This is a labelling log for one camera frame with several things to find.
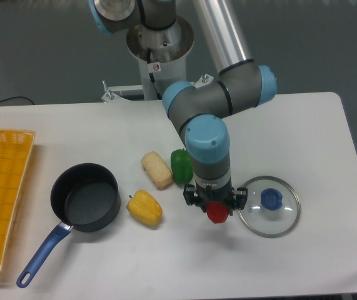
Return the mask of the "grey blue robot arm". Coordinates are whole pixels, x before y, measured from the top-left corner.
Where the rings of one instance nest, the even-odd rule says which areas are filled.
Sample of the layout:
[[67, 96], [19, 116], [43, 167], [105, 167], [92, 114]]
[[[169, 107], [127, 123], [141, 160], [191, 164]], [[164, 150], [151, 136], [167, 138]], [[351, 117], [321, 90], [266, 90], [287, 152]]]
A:
[[231, 1], [195, 1], [193, 6], [219, 74], [200, 87], [186, 79], [194, 32], [177, 15], [174, 1], [89, 2], [100, 30], [127, 32], [145, 99], [161, 100], [189, 153], [195, 184], [184, 187], [186, 203], [223, 223], [247, 200], [246, 189], [231, 183], [224, 118], [272, 100], [277, 83], [269, 67], [254, 62]]

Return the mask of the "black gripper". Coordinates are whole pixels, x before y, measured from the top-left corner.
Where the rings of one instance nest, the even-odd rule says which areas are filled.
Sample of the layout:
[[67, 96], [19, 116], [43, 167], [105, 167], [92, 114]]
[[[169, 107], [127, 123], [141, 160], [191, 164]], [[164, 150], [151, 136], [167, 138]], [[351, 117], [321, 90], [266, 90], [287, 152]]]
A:
[[230, 182], [219, 188], [186, 184], [183, 196], [188, 206], [196, 206], [204, 213], [208, 202], [219, 202], [229, 209], [229, 215], [232, 216], [233, 211], [244, 209], [248, 200], [248, 188], [239, 187], [234, 189]]

